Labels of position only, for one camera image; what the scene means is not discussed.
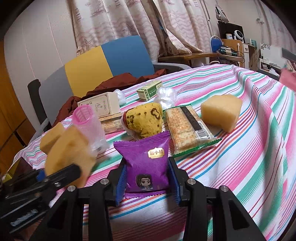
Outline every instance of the small green box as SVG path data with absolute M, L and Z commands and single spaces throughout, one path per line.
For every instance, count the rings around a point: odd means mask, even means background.
M 156 96 L 157 90 L 162 87 L 163 84 L 160 80 L 151 81 L 149 84 L 137 89 L 137 93 L 141 100 L 150 100 L 152 97 Z

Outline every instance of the cartoon character print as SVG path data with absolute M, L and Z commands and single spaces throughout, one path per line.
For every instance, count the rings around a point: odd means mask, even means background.
M 143 191 L 150 191 L 153 189 L 152 178 L 150 174 L 139 174 L 136 176 L 136 183 Z

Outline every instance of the barcode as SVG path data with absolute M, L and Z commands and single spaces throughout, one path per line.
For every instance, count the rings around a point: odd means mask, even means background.
M 204 130 L 196 131 L 196 134 L 198 134 L 199 138 L 207 138 L 208 133 Z
M 202 139 L 202 138 L 210 139 L 211 138 L 210 134 L 208 133 L 208 131 L 204 127 L 203 123 L 201 121 L 198 121 L 198 124 L 200 125 L 200 129 L 195 131 L 195 133 L 198 135 L 199 139 Z

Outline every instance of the brown cloth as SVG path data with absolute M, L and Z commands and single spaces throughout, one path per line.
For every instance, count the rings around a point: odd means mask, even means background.
M 93 91 L 89 91 L 86 93 L 86 95 L 82 98 L 77 96 L 70 97 L 66 103 L 61 107 L 59 114 L 57 115 L 57 118 L 52 125 L 54 127 L 56 124 L 67 118 L 68 116 L 72 115 L 74 110 L 78 107 L 78 102 L 88 99 L 90 97 L 103 94 L 106 92 L 113 92 L 116 89 L 124 90 L 129 87 L 132 87 L 136 84 L 140 84 L 142 82 L 145 82 L 147 80 L 155 79 L 157 77 L 160 77 L 162 75 L 166 74 L 165 69 L 160 69 L 156 71 L 152 75 L 146 75 L 141 76 L 139 78 L 136 78 L 132 76 L 130 73 L 123 73 L 120 75 L 116 75 L 104 82 L 102 82 L 99 86 L 97 86 Z

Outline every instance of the pink hair curler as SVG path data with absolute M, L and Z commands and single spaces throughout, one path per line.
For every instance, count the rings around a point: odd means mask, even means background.
M 88 138 L 91 150 L 95 155 L 107 149 L 108 145 L 102 124 L 90 105 L 77 107 L 73 112 L 72 123 Z

